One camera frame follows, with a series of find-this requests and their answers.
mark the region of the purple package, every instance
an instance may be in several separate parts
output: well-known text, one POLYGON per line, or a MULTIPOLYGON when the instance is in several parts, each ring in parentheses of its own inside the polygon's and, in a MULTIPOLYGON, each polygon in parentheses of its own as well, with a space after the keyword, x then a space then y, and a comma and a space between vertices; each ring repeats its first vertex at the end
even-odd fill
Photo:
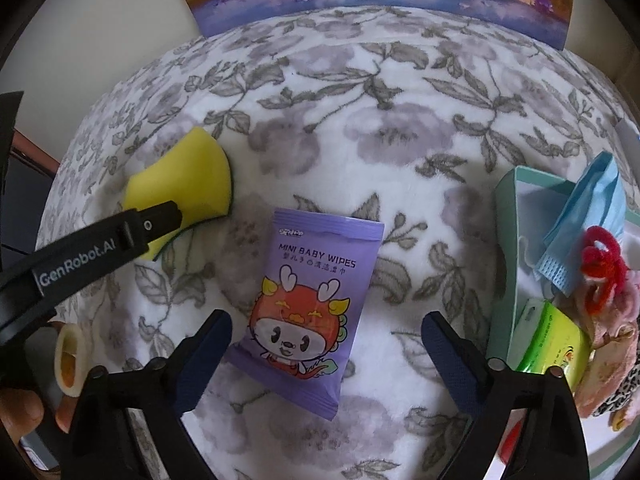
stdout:
POLYGON ((262 291, 227 359, 332 420, 385 225, 276 209, 262 291))

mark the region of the white wall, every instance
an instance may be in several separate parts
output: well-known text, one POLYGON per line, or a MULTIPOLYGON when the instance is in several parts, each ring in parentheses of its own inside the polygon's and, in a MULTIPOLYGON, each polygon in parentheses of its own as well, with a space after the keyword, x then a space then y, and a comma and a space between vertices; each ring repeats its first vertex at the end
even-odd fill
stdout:
MULTIPOLYGON (((100 95, 198 35, 184 0, 47 0, 0 72, 25 90, 18 129, 60 160, 100 95)), ((603 0, 575 0, 567 47, 616 78, 632 43, 603 0)))

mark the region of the cartoon character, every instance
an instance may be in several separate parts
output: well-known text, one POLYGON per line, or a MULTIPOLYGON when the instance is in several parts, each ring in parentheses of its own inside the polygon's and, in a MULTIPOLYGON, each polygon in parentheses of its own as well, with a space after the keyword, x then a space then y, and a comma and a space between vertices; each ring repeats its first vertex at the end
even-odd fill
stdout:
POLYGON ((331 374, 337 365, 321 357, 335 351, 347 337, 344 313, 350 300, 332 300, 339 280, 321 283, 318 290, 297 280, 286 265, 280 268, 280 284, 265 277, 249 328, 265 350, 262 357, 272 366, 299 379, 331 374))

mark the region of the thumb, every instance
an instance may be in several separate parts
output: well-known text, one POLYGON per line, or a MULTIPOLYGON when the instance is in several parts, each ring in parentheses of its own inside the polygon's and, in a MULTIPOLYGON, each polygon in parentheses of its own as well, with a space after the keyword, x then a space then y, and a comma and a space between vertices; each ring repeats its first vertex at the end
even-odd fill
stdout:
POLYGON ((35 430, 43 416, 44 407, 36 393, 12 388, 0 390, 0 420, 14 444, 35 430))

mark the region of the brand logo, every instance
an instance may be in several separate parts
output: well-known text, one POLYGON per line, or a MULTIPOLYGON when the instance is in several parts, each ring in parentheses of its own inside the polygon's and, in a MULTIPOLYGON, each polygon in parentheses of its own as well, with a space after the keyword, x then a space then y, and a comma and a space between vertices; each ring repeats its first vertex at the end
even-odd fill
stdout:
POLYGON ((63 276, 68 275, 70 272, 78 270, 83 265, 88 264, 96 258, 104 256, 109 251, 114 251, 115 248, 116 243, 113 241, 113 238, 105 240, 101 248, 97 245, 94 245, 93 249, 90 249, 85 253, 78 253, 78 256, 75 256, 74 258, 66 259, 59 267, 55 268, 54 270, 41 273, 41 275, 38 276, 38 283, 42 287, 49 286, 51 285, 51 283, 56 282, 63 276))
POLYGON ((298 238, 300 238, 305 233, 304 231, 298 231, 297 229, 280 229, 278 232, 281 235, 297 236, 298 238))

